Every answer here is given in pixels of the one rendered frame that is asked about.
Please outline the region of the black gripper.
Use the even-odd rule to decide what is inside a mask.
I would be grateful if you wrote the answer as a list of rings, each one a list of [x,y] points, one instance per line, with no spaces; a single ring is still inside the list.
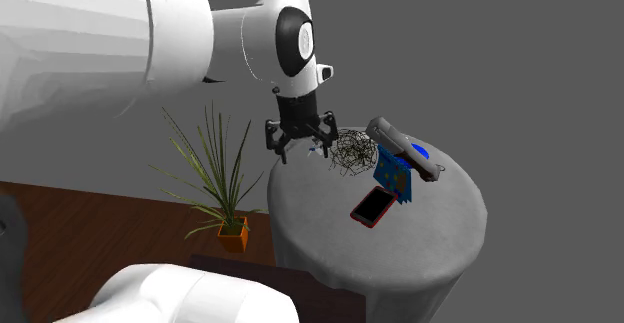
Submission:
[[[277,96],[280,121],[268,119],[265,121],[265,140],[268,150],[273,151],[280,157],[283,164],[287,163],[286,147],[293,139],[312,136],[312,141],[322,149],[323,157],[329,157],[329,150],[333,142],[338,138],[338,128],[335,115],[327,111],[319,117],[317,110],[316,92],[299,97]],[[320,121],[325,124],[329,131],[325,132],[320,126]],[[278,139],[275,134],[281,130]]]

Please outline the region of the white grey remote controller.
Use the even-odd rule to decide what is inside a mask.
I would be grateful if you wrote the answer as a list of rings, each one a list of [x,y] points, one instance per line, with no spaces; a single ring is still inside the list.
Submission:
[[[414,149],[409,139],[382,116],[373,118],[368,123],[365,132],[391,155],[406,161],[418,172],[423,181],[435,182],[439,179],[442,167],[432,163]]]

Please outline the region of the red smartphone with black screen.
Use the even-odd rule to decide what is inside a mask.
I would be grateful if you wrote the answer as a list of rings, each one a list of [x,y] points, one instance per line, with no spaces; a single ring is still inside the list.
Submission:
[[[374,228],[398,195],[381,186],[375,186],[350,212],[350,217],[367,228]]]

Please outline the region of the green plant in orange pot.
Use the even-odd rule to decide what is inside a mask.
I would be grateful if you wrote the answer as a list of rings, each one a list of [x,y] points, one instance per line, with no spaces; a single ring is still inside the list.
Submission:
[[[257,209],[252,209],[241,215],[237,213],[239,203],[251,191],[250,188],[242,187],[245,178],[242,172],[243,152],[250,128],[245,128],[233,163],[229,164],[227,157],[230,120],[224,118],[222,113],[217,113],[214,106],[204,108],[204,123],[196,127],[203,155],[195,150],[173,116],[166,109],[162,109],[161,113],[175,133],[169,141],[199,177],[200,182],[194,184],[157,166],[151,168],[193,188],[209,199],[205,203],[166,189],[161,190],[164,194],[186,203],[190,209],[209,217],[207,220],[200,221],[198,226],[190,230],[185,237],[190,238],[197,233],[214,229],[225,251],[244,253],[249,241],[249,216],[259,212]]]

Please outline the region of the round table with grey cloth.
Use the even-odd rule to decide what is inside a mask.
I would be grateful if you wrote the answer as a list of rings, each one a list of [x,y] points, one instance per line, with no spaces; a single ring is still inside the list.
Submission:
[[[372,171],[341,176],[330,160],[308,156],[309,139],[290,143],[268,180],[277,265],[365,296],[366,323],[430,323],[484,242],[479,188],[450,156],[411,141],[444,169],[436,182],[414,175],[412,201],[394,203],[374,228],[350,217],[377,184]]]

